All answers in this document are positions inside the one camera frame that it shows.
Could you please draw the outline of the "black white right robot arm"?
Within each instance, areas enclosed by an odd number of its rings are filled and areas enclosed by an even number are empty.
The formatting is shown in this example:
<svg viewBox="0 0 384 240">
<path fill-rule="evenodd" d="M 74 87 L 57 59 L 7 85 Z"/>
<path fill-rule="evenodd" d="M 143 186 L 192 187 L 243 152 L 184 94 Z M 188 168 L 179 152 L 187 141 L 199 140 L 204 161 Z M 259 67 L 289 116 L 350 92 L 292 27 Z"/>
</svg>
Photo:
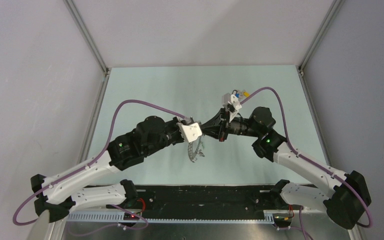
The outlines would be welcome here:
<svg viewBox="0 0 384 240">
<path fill-rule="evenodd" d="M 266 158 L 284 166 L 308 180 L 314 187 L 298 186 L 281 180 L 270 195 L 277 209 L 301 205 L 324 212 L 340 227 L 351 230 L 359 225 L 371 196 L 364 176 L 353 170 L 346 173 L 331 166 L 319 164 L 294 148 L 289 140 L 277 133 L 276 120 L 267 107 L 257 107 L 249 118 L 234 117 L 228 110 L 219 112 L 200 127 L 202 133 L 224 142 L 228 135 L 255 137 L 252 148 L 259 158 Z"/>
</svg>

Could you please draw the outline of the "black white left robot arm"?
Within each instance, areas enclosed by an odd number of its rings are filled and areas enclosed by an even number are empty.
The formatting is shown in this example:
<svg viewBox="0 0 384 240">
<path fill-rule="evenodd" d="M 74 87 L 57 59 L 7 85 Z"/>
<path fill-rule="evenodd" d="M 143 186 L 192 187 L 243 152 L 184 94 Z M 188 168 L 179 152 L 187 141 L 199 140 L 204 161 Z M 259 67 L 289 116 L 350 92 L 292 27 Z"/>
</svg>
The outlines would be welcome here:
<svg viewBox="0 0 384 240">
<path fill-rule="evenodd" d="M 132 131 L 111 141 L 101 155 L 79 164 L 80 172 L 40 193 L 34 201 L 35 213 L 40 216 L 49 211 L 49 221 L 53 223 L 81 209 L 107 205 L 133 208 L 139 197 L 131 180 L 107 186 L 90 184 L 143 163 L 146 157 L 170 145 L 183 143 L 180 126 L 187 124 L 178 117 L 167 122 L 158 116 L 147 117 Z"/>
</svg>

